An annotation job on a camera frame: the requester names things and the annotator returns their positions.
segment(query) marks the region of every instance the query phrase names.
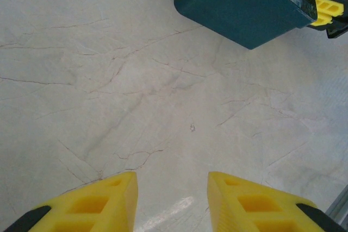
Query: dark teal box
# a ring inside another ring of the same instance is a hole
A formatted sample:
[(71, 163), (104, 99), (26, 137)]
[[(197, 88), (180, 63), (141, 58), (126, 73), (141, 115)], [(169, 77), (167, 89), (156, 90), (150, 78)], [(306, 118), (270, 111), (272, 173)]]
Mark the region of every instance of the dark teal box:
[(315, 0), (174, 0), (183, 16), (254, 49), (317, 19)]

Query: square cutout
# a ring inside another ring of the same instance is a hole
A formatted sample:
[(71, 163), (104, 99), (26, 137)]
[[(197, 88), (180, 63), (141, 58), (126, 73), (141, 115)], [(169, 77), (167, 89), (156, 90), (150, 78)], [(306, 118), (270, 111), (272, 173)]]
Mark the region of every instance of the square cutout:
[(99, 214), (108, 202), (108, 197), (90, 196), (77, 200), (68, 213), (74, 214)]
[(59, 222), (54, 226), (53, 232), (89, 232), (93, 223)]
[(320, 4), (319, 7), (320, 7), (320, 8), (323, 8), (323, 9), (326, 9), (328, 6), (329, 6), (328, 3), (323, 2), (323, 3)]
[(338, 6), (332, 5), (331, 7), (329, 7), (328, 10), (331, 11), (331, 12), (336, 12), (338, 10)]
[(271, 197), (265, 195), (244, 195), (238, 197), (238, 201), (246, 212), (282, 211)]
[(236, 181), (234, 181), (233, 179), (225, 179), (225, 183), (228, 186), (237, 186), (239, 185)]
[(115, 180), (114, 182), (112, 182), (111, 184), (110, 184), (110, 186), (114, 186), (114, 187), (116, 187), (116, 186), (118, 186), (118, 185), (120, 185), (121, 184), (121, 180)]
[(255, 221), (260, 232), (303, 232), (294, 221)]

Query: white marble surface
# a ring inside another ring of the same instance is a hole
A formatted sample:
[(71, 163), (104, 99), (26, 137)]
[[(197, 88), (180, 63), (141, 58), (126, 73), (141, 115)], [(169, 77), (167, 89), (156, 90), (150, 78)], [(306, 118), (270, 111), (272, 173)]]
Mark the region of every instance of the white marble surface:
[(135, 231), (211, 231), (223, 171), (315, 201), (348, 182), (348, 35), (255, 50), (173, 0), (0, 0), (0, 229), (125, 170)]

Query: black rubber tip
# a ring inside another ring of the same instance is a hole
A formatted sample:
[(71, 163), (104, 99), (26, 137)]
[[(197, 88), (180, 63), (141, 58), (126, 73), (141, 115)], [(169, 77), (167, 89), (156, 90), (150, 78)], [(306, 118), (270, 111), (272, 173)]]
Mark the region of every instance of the black rubber tip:
[(33, 209), (17, 219), (17, 221), (6, 228), (4, 232), (28, 232), (50, 210), (50, 206), (42, 206), (37, 209)]
[(334, 220), (329, 218), (324, 212), (306, 204), (296, 204), (313, 222), (315, 222), (325, 232), (346, 232)]

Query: yellow plastic part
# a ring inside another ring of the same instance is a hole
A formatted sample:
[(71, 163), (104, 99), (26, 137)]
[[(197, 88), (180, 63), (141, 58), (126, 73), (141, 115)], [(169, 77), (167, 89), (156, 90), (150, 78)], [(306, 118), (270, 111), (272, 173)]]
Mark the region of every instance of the yellow plastic part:
[(52, 209), (30, 232), (133, 231), (138, 183), (126, 172), (53, 198)]
[(318, 11), (318, 20), (312, 23), (313, 26), (323, 26), (332, 23), (333, 16), (343, 14), (344, 5), (331, 0), (315, 0)]
[(297, 203), (307, 199), (221, 172), (208, 176), (213, 232), (323, 232)]

